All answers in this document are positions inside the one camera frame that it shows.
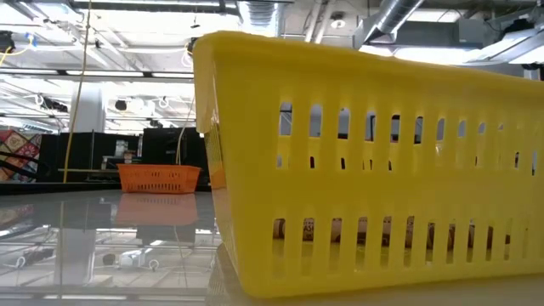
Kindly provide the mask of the grey ribbed duct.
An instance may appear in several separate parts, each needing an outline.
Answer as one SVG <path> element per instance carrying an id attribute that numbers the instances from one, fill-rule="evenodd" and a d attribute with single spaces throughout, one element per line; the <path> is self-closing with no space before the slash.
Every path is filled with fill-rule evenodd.
<path id="1" fill-rule="evenodd" d="M 267 27 L 277 22 L 277 14 L 280 10 L 278 3 L 251 1 L 246 5 L 252 26 Z"/>

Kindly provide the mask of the brown crayon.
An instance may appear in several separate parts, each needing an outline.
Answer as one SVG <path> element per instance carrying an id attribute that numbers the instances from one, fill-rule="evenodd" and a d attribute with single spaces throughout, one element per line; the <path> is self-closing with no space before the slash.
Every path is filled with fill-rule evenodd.
<path id="1" fill-rule="evenodd" d="M 435 223 L 429 223 L 428 235 L 426 238 L 426 249 L 429 251 L 432 251 L 434 249 L 434 232 L 435 232 Z M 468 226 L 468 233 L 467 233 L 467 252 L 468 253 L 473 252 L 475 243 L 476 243 L 476 226 L 474 224 L 470 224 Z M 448 235 L 446 239 L 447 251 L 454 252 L 455 244 L 456 244 L 456 225 L 449 224 Z M 510 234 L 505 234 L 503 245 L 505 250 L 508 252 L 509 247 L 511 245 Z M 492 226 L 489 226 L 487 228 L 487 235 L 485 238 L 485 250 L 488 253 L 491 253 L 493 246 L 494 246 L 494 228 Z"/>

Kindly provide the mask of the black cabinet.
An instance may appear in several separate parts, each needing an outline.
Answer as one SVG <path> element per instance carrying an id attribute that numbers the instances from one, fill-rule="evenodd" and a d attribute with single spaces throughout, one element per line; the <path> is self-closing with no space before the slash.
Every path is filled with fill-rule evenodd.
<path id="1" fill-rule="evenodd" d="M 179 152 L 182 165 L 201 169 L 197 191 L 210 191 L 210 177 L 204 136 L 194 127 L 146 128 L 142 141 L 142 162 L 144 164 L 176 164 Z"/>

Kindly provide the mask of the yellow plastic basket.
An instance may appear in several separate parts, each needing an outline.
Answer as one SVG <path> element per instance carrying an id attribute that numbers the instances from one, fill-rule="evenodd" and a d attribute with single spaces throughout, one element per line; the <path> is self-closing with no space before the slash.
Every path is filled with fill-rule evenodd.
<path id="1" fill-rule="evenodd" d="M 544 273 L 544 82 L 229 31 L 193 60 L 215 214 L 247 294 Z"/>

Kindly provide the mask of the black ceiling box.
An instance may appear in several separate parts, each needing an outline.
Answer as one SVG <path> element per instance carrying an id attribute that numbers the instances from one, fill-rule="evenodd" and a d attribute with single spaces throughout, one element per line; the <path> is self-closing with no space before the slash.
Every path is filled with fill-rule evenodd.
<path id="1" fill-rule="evenodd" d="M 15 50 L 13 32 L 0 31 L 0 54 L 10 54 Z"/>

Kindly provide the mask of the orange plastic basket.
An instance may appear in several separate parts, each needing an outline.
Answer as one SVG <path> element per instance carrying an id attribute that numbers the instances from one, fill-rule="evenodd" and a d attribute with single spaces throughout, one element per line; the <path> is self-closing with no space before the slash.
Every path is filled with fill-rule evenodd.
<path id="1" fill-rule="evenodd" d="M 185 165 L 118 164 L 122 191 L 187 194 L 196 190 L 201 169 Z"/>

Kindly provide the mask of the silver ventilation duct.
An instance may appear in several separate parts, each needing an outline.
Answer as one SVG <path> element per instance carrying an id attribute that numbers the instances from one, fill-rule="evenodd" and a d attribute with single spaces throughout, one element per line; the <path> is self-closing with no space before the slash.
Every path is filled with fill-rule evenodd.
<path id="1" fill-rule="evenodd" d="M 399 28 L 425 0 L 383 0 L 377 13 L 363 19 L 353 36 L 356 49 L 373 43 L 392 44 Z"/>

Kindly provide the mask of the colourful patterned cloth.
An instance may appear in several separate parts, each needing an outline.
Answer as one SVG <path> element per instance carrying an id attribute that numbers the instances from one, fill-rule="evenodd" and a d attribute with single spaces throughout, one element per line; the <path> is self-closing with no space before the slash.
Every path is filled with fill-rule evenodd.
<path id="1" fill-rule="evenodd" d="M 41 143 L 42 135 L 40 133 L 22 133 L 13 129 L 0 130 L 0 152 L 29 156 L 31 158 L 38 159 L 40 156 Z M 36 162 L 21 159 L 19 157 L 0 155 L 0 162 L 8 162 L 13 166 L 34 174 L 37 174 L 37 170 L 39 168 Z M 35 183 L 36 179 L 16 173 L 15 171 L 4 166 L 0 166 L 0 182 L 9 181 Z"/>

